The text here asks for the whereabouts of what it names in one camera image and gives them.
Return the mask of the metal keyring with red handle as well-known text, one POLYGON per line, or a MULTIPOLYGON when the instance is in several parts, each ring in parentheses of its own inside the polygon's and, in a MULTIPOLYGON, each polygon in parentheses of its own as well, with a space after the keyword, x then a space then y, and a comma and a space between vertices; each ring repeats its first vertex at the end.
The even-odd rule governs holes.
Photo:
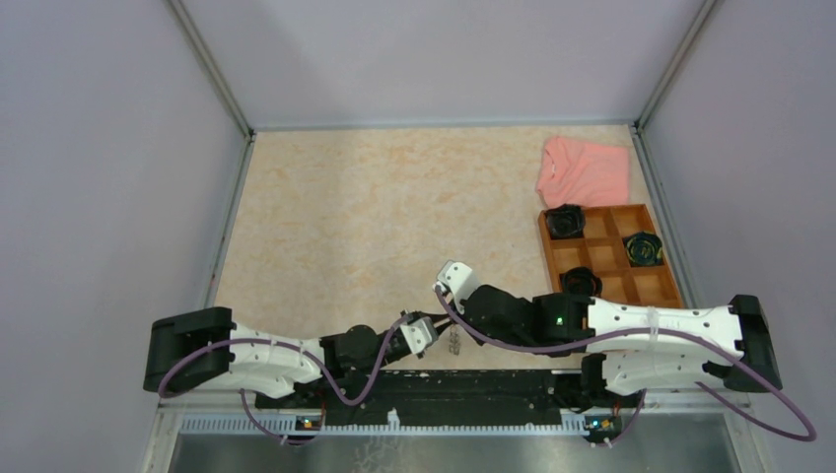
POLYGON ((457 325, 452 325, 448 330, 448 350, 449 353, 458 357, 461 352, 461 340, 457 325))

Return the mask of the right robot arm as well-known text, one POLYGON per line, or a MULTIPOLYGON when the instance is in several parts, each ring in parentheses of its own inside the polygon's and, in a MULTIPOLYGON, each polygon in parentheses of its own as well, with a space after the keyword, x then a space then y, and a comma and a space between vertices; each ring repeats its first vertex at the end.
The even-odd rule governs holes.
POLYGON ((531 300, 489 285, 453 293, 454 320, 479 344, 553 358, 584 353, 591 371, 581 398, 603 406, 616 394, 716 384, 758 393, 783 387, 759 299, 682 309, 552 293, 531 300))

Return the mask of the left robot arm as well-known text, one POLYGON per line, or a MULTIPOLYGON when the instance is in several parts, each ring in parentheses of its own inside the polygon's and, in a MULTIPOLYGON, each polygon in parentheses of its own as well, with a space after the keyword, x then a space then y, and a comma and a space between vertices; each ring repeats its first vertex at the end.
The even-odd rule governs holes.
POLYGON ((193 389, 244 390, 304 407, 330 388, 349 406, 372 392, 383 367, 422 358, 451 326, 448 317, 404 312, 383 332, 355 325, 312 339, 246 327, 228 307, 170 316, 152 325, 143 388, 162 398, 193 389))

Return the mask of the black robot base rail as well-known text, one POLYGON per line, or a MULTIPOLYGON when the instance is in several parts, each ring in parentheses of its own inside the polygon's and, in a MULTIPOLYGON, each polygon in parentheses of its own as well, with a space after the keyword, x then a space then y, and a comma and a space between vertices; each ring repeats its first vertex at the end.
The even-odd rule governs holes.
POLYGON ((382 371, 364 400, 343 403, 324 380, 281 399, 264 394, 262 412, 311 410, 329 427, 382 426, 391 413, 405 427, 516 427, 558 425, 592 408, 635 408, 638 394, 620 396, 580 372, 382 371))

